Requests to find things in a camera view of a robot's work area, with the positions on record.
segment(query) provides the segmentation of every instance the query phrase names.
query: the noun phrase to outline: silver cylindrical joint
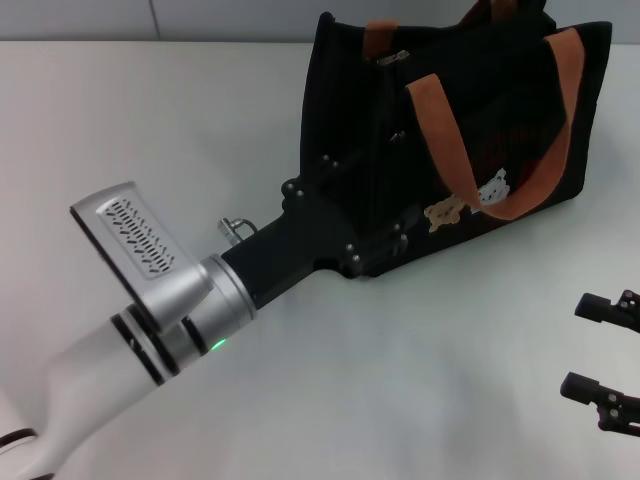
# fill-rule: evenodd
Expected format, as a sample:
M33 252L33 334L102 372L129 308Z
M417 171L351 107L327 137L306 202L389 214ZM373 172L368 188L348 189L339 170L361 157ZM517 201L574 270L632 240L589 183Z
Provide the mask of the silver cylindrical joint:
M202 266L213 283L213 289L188 317L158 335L180 370L256 316L249 292L221 257L208 257L202 261Z
M256 308L244 284L218 255L202 262L213 290L189 314L207 348L227 339L256 316Z

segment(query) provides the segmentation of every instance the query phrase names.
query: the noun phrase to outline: vent grille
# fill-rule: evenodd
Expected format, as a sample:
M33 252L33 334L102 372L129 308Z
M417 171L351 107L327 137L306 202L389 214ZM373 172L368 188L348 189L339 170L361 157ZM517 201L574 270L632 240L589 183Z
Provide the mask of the vent grille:
M144 212L137 202L120 197L100 216L142 273L152 279L171 272L176 257L163 241L161 229Z

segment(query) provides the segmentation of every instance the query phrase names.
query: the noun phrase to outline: bag strap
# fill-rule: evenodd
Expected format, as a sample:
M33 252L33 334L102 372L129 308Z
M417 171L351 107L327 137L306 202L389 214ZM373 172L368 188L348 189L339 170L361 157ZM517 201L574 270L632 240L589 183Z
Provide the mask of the bag strap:
M518 10L518 0L478 0L473 7L462 17L459 25L473 23L482 17L484 9L491 8L491 21L500 22L511 18Z
M391 50L393 34L398 28L397 20L380 20L367 23L362 40L362 56L378 57Z
M492 22L507 20L518 10L518 0L478 0L459 24L472 22L481 14L487 2L491 6ZM367 23L362 41L362 56L369 59L388 53L391 50L393 34L397 29L397 20L378 20Z
M544 202L560 183L567 165L585 51L574 28L545 40L558 67L566 121L529 179L512 195L493 205L480 203L469 157L438 76L431 74L408 86L420 130L446 187L467 205L501 220L514 220Z

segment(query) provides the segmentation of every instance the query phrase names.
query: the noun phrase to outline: white table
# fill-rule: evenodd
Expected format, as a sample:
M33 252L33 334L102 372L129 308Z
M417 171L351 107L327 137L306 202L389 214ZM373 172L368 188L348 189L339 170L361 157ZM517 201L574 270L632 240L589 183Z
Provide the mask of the white table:
M42 429L42 369L127 295L68 214L136 180L203 257L298 172L309 45L0 44L0 385ZM573 316L640 290L640 47L612 49L584 192L379 279L317 273L76 452L56 480L630 479L640 439L562 398L640 396L640 338Z

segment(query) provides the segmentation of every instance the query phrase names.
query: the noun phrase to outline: black canvas bag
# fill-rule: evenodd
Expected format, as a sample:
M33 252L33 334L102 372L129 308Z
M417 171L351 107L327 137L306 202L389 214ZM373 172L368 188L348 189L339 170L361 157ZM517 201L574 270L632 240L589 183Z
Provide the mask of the black canvas bag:
M408 239L379 275L582 189L611 24L558 29L543 0L479 1L448 28L320 17L305 88L301 180L363 242Z

